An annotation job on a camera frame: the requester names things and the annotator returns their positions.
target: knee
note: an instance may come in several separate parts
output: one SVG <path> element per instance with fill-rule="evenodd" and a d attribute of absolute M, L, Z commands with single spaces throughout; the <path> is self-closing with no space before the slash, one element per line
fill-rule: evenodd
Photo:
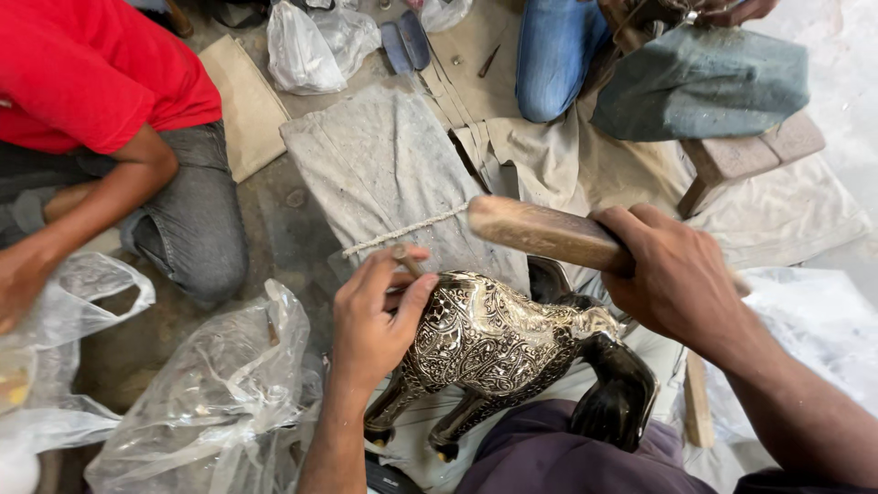
<path fill-rule="evenodd" d="M 535 123 L 556 119 L 569 106 L 567 95 L 547 91 L 546 88 L 521 88 L 518 93 L 518 110 L 522 117 Z"/>
<path fill-rule="evenodd" d="M 180 286 L 193 299 L 202 302 L 226 301 L 247 278 L 249 254 L 246 243 L 225 245 L 221 251 L 195 260 Z"/>

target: metal animal figurine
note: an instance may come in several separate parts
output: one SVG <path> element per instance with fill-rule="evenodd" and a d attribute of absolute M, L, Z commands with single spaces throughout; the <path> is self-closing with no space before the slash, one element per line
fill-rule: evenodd
<path fill-rule="evenodd" d="M 579 400 L 571 432 L 637 449 L 659 389 L 655 376 L 597 300 L 549 292 L 553 303 L 543 304 L 475 272 L 441 272 L 412 346 L 366 411 L 365 438 L 383 446 L 409 405 L 455 384 L 464 398 L 428 439 L 452 461 L 473 426 L 540 394 L 582 357 L 598 382 Z"/>

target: white rope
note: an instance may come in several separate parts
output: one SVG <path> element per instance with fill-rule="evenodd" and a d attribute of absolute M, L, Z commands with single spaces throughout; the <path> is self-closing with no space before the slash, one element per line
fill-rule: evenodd
<path fill-rule="evenodd" d="M 446 211 L 442 214 L 437 214 L 436 216 L 433 216 L 432 218 L 427 218 L 423 222 L 417 222 L 414 225 L 408 225 L 405 228 L 401 228 L 398 230 L 394 230 L 390 233 L 385 233 L 383 235 L 376 236 L 375 238 L 371 239 L 369 242 L 358 243 L 357 245 L 354 245 L 353 247 L 351 247 L 349 249 L 345 249 L 344 252 L 342 252 L 342 257 L 349 258 L 350 256 L 356 254 L 358 251 L 361 251 L 363 249 L 368 249 L 369 247 L 374 247 L 374 246 L 379 245 L 381 243 L 387 242 L 388 240 L 391 240 L 393 238 L 399 238 L 401 236 L 404 236 L 406 233 L 408 233 L 410 231 L 422 229 L 422 228 L 428 227 L 434 223 L 441 222 L 442 220 L 447 220 L 451 216 L 454 216 L 455 214 L 462 213 L 469 206 L 470 206 L 470 202 L 466 201 L 464 204 L 461 204 L 460 206 L 455 207 L 454 209 L 452 209 L 450 211 Z"/>

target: person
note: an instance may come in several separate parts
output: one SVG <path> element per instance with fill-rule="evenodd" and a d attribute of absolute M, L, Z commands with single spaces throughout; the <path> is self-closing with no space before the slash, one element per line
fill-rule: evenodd
<path fill-rule="evenodd" d="M 732 26 L 763 18 L 780 0 L 704 0 L 699 19 Z M 588 64 L 610 39 L 598 0 L 527 0 L 518 37 L 515 97 L 522 117 L 556 119 L 586 80 Z"/>
<path fill-rule="evenodd" d="M 0 333 L 114 225 L 195 300 L 230 297 L 249 256 L 220 94 L 198 57 L 123 0 L 3 13 Z"/>
<path fill-rule="evenodd" d="M 631 279 L 602 274 L 613 302 L 722 369 L 781 466 L 742 478 L 737 494 L 878 489 L 878 420 L 783 351 L 736 295 L 709 234 L 645 204 L 611 207 L 594 219 L 637 261 Z M 420 248 L 410 253 L 428 256 Z M 335 296 L 333 367 L 299 494 L 365 492 L 366 403 L 414 340 L 437 280 L 433 273 L 413 280 L 395 268 L 389 251 L 375 253 Z M 404 294 L 386 293 L 409 283 Z M 482 440 L 457 493 L 714 492 L 683 471 L 680 439 L 666 426 L 650 423 L 629 454 L 566 432 L 574 406 L 547 400 L 510 410 Z"/>

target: blue jeans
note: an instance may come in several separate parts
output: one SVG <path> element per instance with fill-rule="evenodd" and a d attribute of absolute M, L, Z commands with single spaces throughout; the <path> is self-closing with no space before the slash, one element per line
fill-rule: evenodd
<path fill-rule="evenodd" d="M 121 222 L 122 247 L 149 259 L 195 300 L 224 301 L 243 283 L 249 254 L 222 120 L 159 135 L 180 168 Z M 0 249 L 45 226 L 42 208 L 57 189 L 95 180 L 115 165 L 109 156 L 50 155 L 0 142 Z"/>
<path fill-rule="evenodd" d="M 582 89 L 594 53 L 609 37 L 597 0 L 528 0 L 515 74 L 522 117 L 547 122 L 563 113 Z"/>

